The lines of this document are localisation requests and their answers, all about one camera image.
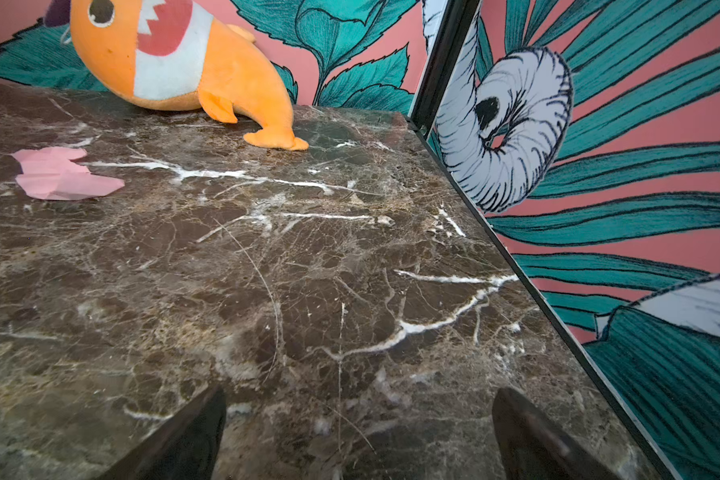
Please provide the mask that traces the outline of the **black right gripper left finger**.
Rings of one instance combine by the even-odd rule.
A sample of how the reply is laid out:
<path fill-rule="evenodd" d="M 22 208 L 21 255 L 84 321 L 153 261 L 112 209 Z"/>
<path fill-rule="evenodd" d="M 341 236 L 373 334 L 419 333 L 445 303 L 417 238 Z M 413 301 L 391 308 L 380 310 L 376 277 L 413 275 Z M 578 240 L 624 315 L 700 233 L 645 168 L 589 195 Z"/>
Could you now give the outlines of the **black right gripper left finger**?
<path fill-rule="evenodd" d="M 209 479 L 213 475 L 227 416 L 223 389 L 197 395 L 101 479 Z"/>

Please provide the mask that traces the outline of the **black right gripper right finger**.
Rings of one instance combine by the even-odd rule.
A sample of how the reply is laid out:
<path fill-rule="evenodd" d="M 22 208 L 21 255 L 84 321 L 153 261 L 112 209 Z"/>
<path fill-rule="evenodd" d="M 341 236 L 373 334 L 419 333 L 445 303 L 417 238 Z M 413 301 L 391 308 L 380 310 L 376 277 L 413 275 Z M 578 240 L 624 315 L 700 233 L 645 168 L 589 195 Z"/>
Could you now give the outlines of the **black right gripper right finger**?
<path fill-rule="evenodd" d="M 519 391 L 496 392 L 492 419 L 508 479 L 615 479 L 617 475 Z"/>

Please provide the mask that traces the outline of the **pink paper scrap far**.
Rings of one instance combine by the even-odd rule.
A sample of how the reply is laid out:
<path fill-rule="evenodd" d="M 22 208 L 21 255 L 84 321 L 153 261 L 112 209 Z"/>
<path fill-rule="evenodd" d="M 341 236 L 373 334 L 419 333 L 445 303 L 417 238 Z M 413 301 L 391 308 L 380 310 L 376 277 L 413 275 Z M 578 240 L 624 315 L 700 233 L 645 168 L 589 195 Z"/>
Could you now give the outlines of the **pink paper scrap far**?
<path fill-rule="evenodd" d="M 125 186 L 114 177 L 96 175 L 77 161 L 85 149 L 46 147 L 22 149 L 11 154 L 22 173 L 17 184 L 31 198 L 47 201 L 77 201 L 112 194 Z"/>

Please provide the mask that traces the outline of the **black right corner frame post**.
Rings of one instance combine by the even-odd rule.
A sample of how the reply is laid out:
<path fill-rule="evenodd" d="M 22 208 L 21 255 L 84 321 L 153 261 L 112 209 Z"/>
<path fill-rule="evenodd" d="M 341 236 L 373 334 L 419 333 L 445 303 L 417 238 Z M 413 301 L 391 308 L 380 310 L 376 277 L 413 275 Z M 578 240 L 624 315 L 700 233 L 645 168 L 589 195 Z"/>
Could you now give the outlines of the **black right corner frame post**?
<path fill-rule="evenodd" d="M 408 118 L 413 130 L 427 138 L 471 25 L 479 0 L 422 1 L 426 62 Z"/>

